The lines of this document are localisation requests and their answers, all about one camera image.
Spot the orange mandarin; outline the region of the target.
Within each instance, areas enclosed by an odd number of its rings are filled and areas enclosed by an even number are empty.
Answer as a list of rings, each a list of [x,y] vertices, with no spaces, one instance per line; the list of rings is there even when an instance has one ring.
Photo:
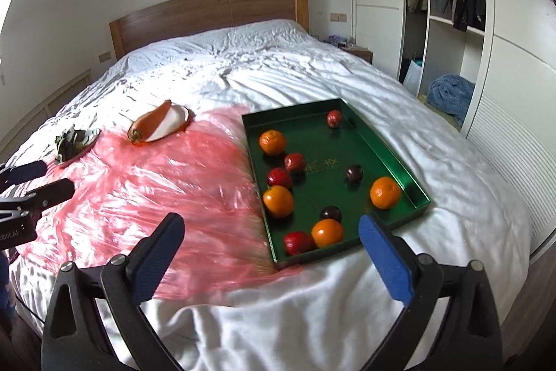
[[[262,201],[274,218],[285,218],[294,211],[294,198],[291,192],[281,185],[273,185],[266,190]]]
[[[322,249],[341,242],[344,236],[344,228],[337,220],[324,218],[313,226],[311,236],[315,245]]]
[[[268,156],[277,156],[286,150],[286,136],[277,130],[267,130],[258,140],[263,153]]]
[[[401,199],[401,188],[394,179],[384,176],[371,185],[369,198],[376,208],[388,210]]]

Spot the dark plum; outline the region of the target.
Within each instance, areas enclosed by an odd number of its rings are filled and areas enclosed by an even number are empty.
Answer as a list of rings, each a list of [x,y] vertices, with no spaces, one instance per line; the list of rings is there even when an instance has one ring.
[[[364,178],[364,169],[361,165],[352,165],[346,169],[346,181],[349,185],[358,185]]]
[[[319,219],[333,219],[338,223],[342,222],[342,211],[335,205],[328,205],[324,207],[319,213]]]

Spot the dark red wrinkled fruit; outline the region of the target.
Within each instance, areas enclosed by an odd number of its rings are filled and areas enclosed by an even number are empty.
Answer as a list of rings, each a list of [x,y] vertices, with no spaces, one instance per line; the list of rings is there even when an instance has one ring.
[[[284,248],[289,256],[297,256],[315,250],[316,244],[306,232],[291,232],[284,237]]]

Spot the small red apple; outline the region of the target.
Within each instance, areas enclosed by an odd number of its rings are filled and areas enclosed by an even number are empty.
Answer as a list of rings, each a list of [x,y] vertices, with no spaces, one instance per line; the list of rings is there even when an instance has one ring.
[[[332,110],[327,114],[326,122],[329,128],[336,129],[342,124],[343,117],[339,110]]]
[[[284,165],[287,172],[297,174],[305,171],[306,160],[301,153],[289,153],[284,159]]]

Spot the white bed sheet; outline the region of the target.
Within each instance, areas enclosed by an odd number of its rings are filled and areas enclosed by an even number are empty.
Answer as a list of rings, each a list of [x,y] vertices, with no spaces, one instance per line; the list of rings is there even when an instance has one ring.
[[[499,319],[530,263],[523,199],[393,78],[287,20],[129,53],[11,157],[74,198],[10,269],[40,330],[57,269],[128,252],[169,211],[186,236],[143,309],[190,370],[355,370],[401,311],[358,246],[379,213],[418,253],[483,263]],[[369,192],[400,189],[382,211]]]

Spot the pink plastic sheet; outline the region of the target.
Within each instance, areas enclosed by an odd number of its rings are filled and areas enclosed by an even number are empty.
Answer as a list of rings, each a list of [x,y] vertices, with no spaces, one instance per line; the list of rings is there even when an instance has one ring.
[[[118,129],[66,168],[50,164],[43,184],[74,183],[70,201],[47,210],[35,241],[19,247],[11,278],[20,294],[48,296],[60,266],[101,266],[128,253],[169,213],[185,236],[155,295],[214,303],[226,294],[298,277],[271,261],[246,150],[244,105],[198,115],[182,132],[134,146]]]

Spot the carrot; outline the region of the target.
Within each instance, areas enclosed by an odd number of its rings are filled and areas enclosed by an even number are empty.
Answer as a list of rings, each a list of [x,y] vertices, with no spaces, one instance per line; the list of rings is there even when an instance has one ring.
[[[172,101],[166,100],[154,110],[143,114],[134,121],[127,131],[127,138],[132,144],[142,143],[152,136],[152,133],[165,119],[172,107]]]

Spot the green metal tray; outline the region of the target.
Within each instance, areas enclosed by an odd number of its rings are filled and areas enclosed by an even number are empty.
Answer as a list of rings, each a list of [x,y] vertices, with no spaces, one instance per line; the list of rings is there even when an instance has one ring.
[[[343,117],[336,129],[329,128],[326,122],[332,110],[339,110]],[[404,162],[362,115],[339,98],[248,113],[241,121],[259,193],[268,188],[268,172],[283,167],[285,159],[283,155],[262,152],[258,140],[264,132],[280,131],[286,136],[286,152],[301,153],[306,160],[305,171],[293,177],[293,213],[286,218],[273,218],[269,211],[263,213],[270,256],[278,269],[315,262],[358,246],[358,223],[364,214],[376,211],[381,221],[395,230],[422,216],[431,203]],[[346,169],[352,165],[364,169],[364,178],[358,185],[346,181]],[[398,183],[401,199],[389,210],[376,210],[369,189],[384,176]],[[291,232],[309,233],[318,222],[320,211],[328,205],[342,211],[343,240],[327,248],[289,256],[284,237]]]

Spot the orange rimmed white plate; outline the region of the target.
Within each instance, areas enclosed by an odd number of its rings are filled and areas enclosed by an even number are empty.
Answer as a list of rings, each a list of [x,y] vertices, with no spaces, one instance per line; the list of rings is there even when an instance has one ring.
[[[190,121],[192,120],[192,114],[189,109],[183,105],[174,105],[168,111],[165,119],[159,124],[159,127],[152,133],[152,136],[147,138],[142,143],[133,144],[135,146],[142,146],[146,144],[159,141],[162,138],[168,137],[180,131],[184,131]]]

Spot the blue blanket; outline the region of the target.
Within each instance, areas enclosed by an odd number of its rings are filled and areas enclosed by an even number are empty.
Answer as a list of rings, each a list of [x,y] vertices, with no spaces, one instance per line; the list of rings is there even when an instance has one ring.
[[[476,85],[456,74],[443,74],[430,83],[427,102],[441,112],[454,117],[462,126]]]

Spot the white paper bag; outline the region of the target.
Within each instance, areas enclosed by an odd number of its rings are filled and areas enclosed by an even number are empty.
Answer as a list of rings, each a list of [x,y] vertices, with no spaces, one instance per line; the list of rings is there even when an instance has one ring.
[[[412,60],[408,66],[403,86],[414,96],[418,95],[423,74],[422,61]]]

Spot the wooden nightstand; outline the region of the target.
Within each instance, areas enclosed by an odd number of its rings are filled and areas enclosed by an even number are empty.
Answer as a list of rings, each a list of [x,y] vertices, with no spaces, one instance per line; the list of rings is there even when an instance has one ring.
[[[340,47],[340,50],[352,55],[352,56],[357,56],[359,58],[361,58],[362,60],[364,60],[365,62],[368,62],[369,64],[372,63],[373,60],[373,53],[371,52],[371,50],[356,46],[356,45],[351,45],[351,46],[346,46],[346,47]]]

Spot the white wardrobe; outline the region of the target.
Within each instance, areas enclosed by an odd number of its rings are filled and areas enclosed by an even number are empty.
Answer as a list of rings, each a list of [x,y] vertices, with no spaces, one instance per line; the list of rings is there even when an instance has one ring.
[[[461,31],[431,0],[352,0],[352,34],[379,69],[401,78],[422,61],[417,96],[456,74],[476,85],[462,134],[521,195],[531,256],[555,243],[555,0],[486,0],[485,29]]]

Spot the wooden headboard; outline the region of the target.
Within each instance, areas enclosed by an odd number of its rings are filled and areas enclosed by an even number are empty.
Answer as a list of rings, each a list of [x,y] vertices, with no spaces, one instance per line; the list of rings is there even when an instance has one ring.
[[[109,24],[117,59],[168,40],[270,20],[290,20],[309,29],[309,0],[169,0]]]

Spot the beige wall switch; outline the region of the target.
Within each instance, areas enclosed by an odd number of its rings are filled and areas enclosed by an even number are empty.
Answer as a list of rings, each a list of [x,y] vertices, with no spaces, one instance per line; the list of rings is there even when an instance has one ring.
[[[111,53],[110,52],[103,53],[98,56],[98,59],[100,63],[106,62],[107,60],[111,59]]]

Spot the beige wall socket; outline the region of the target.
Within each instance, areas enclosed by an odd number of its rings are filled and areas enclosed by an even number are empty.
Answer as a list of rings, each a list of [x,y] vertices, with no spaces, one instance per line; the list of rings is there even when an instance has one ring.
[[[330,13],[330,21],[336,23],[345,23],[348,20],[348,16],[345,13]]]

